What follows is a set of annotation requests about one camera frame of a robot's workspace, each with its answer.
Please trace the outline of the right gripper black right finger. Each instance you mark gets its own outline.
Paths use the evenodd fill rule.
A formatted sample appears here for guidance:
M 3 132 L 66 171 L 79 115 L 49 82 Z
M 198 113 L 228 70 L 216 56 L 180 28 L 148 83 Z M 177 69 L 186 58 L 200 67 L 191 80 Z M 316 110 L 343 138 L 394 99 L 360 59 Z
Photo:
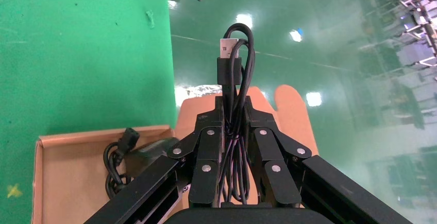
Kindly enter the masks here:
M 247 98 L 245 143 L 259 201 L 273 223 L 407 223 L 408 220 L 278 129 Z

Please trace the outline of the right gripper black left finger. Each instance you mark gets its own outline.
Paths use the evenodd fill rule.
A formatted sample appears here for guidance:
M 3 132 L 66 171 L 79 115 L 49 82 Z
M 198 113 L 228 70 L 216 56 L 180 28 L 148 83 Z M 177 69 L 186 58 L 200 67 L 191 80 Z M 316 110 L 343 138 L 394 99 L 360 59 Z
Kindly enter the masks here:
M 161 155 L 87 223 L 164 223 L 189 185 L 194 206 L 217 205 L 224 140 L 222 97 L 197 115 L 194 130 Z

